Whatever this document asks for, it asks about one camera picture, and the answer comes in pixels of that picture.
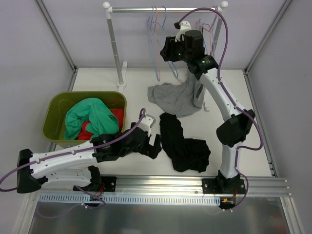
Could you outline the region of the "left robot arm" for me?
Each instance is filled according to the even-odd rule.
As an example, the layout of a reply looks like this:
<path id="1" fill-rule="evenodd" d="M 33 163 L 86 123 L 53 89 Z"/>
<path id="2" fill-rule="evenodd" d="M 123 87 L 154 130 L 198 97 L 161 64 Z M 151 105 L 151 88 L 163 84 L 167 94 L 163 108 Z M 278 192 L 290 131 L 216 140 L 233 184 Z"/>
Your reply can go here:
<path id="1" fill-rule="evenodd" d="M 49 153 L 19 152 L 17 193 L 27 194 L 53 183 L 61 187 L 80 186 L 96 191 L 101 176 L 95 163 L 116 161 L 132 153 L 155 159 L 161 151 L 161 136 L 157 134 L 150 144 L 150 134 L 140 127 L 124 133 L 102 134 L 80 145 Z"/>

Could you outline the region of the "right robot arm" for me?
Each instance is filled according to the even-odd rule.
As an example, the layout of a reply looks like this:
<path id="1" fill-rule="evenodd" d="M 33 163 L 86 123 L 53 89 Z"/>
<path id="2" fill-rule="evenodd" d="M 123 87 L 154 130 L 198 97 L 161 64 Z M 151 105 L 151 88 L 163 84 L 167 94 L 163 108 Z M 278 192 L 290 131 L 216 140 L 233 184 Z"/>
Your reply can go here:
<path id="1" fill-rule="evenodd" d="M 255 118 L 254 111 L 240 107 L 239 101 L 226 89 L 218 63 L 213 56 L 205 53 L 200 31 L 188 30 L 166 37 L 160 55 L 164 61 L 183 61 L 187 64 L 190 73 L 211 94 L 224 120 L 216 130 L 217 138 L 222 143 L 221 167 L 216 178 L 207 182 L 203 191 L 218 194 L 245 193 L 243 180 L 237 171 L 238 147 L 242 146 L 250 132 Z"/>

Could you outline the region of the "light blue wire hanger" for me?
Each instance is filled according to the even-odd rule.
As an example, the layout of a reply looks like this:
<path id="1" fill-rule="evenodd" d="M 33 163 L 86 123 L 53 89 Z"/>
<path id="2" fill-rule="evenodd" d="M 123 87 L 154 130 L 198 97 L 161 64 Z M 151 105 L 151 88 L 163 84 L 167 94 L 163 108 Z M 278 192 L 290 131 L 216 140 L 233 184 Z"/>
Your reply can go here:
<path id="1" fill-rule="evenodd" d="M 146 19 L 146 26 L 148 30 L 148 47 L 150 52 L 150 57 L 152 60 L 152 64 L 154 67 L 154 71 L 156 74 L 156 79 L 160 82 L 160 69 L 159 69 L 159 62 L 156 59 L 156 33 L 155 33 L 155 23 L 154 23 L 154 12 L 156 11 L 156 7 L 152 6 L 152 13 Z"/>

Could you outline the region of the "black tank top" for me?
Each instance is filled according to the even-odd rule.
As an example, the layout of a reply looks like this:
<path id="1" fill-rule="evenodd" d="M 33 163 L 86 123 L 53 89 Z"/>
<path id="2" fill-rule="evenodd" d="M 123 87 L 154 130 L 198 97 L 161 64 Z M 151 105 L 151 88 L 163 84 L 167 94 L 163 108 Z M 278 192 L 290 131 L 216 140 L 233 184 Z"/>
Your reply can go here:
<path id="1" fill-rule="evenodd" d="M 174 170 L 206 171 L 211 154 L 206 141 L 185 138 L 181 122 L 175 115 L 163 113 L 159 117 L 162 149 L 171 159 Z"/>

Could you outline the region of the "pink wire hanger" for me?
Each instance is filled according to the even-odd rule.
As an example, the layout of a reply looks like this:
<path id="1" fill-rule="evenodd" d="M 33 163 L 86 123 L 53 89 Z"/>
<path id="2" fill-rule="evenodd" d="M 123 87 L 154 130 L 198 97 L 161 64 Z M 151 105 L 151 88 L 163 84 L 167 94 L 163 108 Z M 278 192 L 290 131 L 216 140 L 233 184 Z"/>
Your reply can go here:
<path id="1" fill-rule="evenodd" d="M 154 12 L 155 33 L 156 33 L 156 26 L 157 26 L 157 16 L 158 16 L 158 11 L 156 9 L 156 11 Z M 159 62 L 159 69 L 160 69 L 160 59 L 158 57 L 158 52 L 159 52 L 158 47 L 159 47 L 159 44 L 158 44 L 157 38 L 156 38 L 155 43 L 156 43 L 156 59 Z"/>

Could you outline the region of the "green tank top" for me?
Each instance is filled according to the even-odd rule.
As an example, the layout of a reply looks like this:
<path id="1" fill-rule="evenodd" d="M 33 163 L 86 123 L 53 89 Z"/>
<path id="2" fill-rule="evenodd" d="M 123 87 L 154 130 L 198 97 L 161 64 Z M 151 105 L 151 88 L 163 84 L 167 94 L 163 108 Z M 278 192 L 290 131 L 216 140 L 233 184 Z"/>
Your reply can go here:
<path id="1" fill-rule="evenodd" d="M 98 98 L 86 98 L 75 104 L 67 112 L 64 123 L 65 140 L 90 140 L 119 131 L 118 118 Z"/>

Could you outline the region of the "red tank top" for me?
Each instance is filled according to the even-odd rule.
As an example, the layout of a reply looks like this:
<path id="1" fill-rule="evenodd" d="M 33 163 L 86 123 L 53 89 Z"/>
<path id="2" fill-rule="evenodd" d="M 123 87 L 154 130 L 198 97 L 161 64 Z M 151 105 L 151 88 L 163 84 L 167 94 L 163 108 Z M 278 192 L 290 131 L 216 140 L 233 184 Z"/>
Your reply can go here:
<path id="1" fill-rule="evenodd" d="M 111 109 L 111 114 L 97 111 L 89 115 L 89 119 L 84 121 L 81 131 L 76 140 L 90 140 L 101 134 L 111 134 L 121 131 L 124 122 L 124 109 Z"/>

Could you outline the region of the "grey tank top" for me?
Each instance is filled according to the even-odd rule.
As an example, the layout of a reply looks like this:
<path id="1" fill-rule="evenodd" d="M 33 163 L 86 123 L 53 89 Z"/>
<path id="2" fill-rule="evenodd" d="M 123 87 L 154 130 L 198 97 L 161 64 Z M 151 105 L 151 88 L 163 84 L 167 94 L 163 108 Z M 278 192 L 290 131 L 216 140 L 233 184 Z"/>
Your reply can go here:
<path id="1" fill-rule="evenodd" d="M 195 76 L 187 72 L 186 80 L 179 85 L 163 83 L 148 87 L 148 101 L 177 118 L 188 117 L 203 107 L 206 88 Z"/>

